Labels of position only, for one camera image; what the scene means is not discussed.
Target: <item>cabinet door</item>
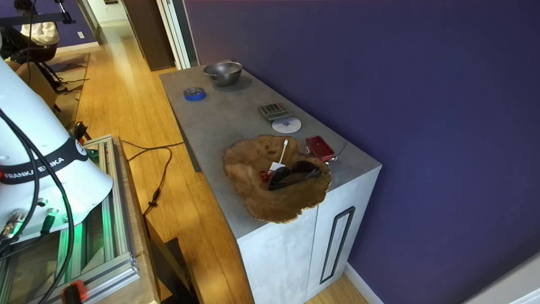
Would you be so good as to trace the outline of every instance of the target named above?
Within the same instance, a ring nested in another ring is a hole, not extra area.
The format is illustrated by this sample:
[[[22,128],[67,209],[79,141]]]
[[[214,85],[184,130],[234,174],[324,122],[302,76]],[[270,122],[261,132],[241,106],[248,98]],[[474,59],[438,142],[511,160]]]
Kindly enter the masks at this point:
[[[319,205],[305,301],[343,274],[379,170],[330,191]]]
[[[266,224],[238,240],[255,304],[306,298],[317,208],[288,224]]]

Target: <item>red dish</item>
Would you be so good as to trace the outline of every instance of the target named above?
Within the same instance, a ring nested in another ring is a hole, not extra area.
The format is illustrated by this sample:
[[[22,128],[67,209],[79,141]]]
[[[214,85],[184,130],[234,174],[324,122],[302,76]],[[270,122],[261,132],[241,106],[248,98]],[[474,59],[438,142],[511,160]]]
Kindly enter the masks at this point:
[[[306,138],[306,145],[308,153],[313,153],[324,162],[334,158],[334,150],[319,135]]]

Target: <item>sunglasses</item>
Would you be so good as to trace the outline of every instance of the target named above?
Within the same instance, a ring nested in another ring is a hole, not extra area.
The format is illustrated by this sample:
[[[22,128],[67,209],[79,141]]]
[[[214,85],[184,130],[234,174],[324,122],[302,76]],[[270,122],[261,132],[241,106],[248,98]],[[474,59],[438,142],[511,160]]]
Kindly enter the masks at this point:
[[[288,181],[288,182],[282,181],[287,176],[294,173],[305,173],[305,174],[301,178],[296,179],[294,181]],[[288,187],[288,186],[297,184],[299,182],[303,182],[312,177],[319,176],[320,174],[321,174],[321,169],[316,164],[312,162],[308,162],[308,161],[297,161],[293,164],[292,170],[286,167],[281,167],[281,168],[278,168],[276,171],[274,171],[274,174],[270,178],[270,184],[268,185],[268,190],[272,191],[272,190]]]

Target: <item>white cable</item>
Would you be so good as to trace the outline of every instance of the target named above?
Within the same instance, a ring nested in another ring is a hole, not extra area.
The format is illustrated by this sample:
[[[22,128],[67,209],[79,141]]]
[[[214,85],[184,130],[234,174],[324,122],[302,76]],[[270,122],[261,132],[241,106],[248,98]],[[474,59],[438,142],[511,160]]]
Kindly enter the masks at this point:
[[[281,152],[281,158],[279,159],[279,163],[281,163],[281,161],[283,160],[283,156],[285,154],[285,148],[287,147],[288,144],[289,144],[289,140],[285,140],[283,142],[283,151]]]

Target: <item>black pants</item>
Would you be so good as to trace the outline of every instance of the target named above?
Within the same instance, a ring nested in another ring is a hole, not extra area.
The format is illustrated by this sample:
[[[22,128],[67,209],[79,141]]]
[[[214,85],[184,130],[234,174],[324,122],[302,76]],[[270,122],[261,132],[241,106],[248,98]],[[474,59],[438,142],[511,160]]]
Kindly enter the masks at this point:
[[[43,48],[42,45],[35,43],[12,27],[0,28],[0,34],[2,35],[2,48],[0,50],[2,59],[11,58],[11,61],[25,63],[28,59],[25,51],[28,48],[28,41],[30,41],[31,48]]]

